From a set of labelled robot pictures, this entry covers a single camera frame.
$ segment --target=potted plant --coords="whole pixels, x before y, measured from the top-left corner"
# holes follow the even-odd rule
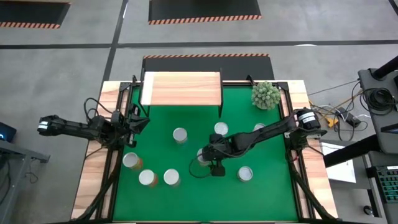
[[[278,88],[272,86],[269,82],[260,82],[253,86],[251,100],[262,110],[271,110],[275,108],[280,101],[280,92]]]

